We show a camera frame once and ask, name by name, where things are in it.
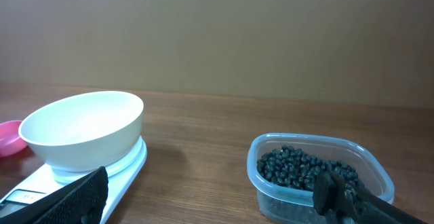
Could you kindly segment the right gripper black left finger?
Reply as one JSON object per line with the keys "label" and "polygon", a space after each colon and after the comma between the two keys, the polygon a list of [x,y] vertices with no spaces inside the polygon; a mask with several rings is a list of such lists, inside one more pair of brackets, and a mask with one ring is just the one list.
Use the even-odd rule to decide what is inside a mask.
{"label": "right gripper black left finger", "polygon": [[35,203],[1,217],[1,224],[99,224],[108,192],[108,174],[101,166]]}

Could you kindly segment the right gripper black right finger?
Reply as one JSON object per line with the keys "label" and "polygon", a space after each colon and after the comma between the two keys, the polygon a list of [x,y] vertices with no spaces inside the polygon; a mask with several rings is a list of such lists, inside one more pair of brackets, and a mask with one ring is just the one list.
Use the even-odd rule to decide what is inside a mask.
{"label": "right gripper black right finger", "polygon": [[327,223],[424,224],[424,221],[390,205],[340,177],[324,172],[317,176],[313,208]]}

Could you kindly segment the pink scoop with blue handle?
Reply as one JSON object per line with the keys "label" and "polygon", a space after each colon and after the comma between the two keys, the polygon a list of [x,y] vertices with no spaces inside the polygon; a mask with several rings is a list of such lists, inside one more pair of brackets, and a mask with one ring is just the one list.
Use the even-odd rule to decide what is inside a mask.
{"label": "pink scoop with blue handle", "polygon": [[27,143],[19,135],[21,120],[1,123],[1,157],[19,153],[27,147]]}

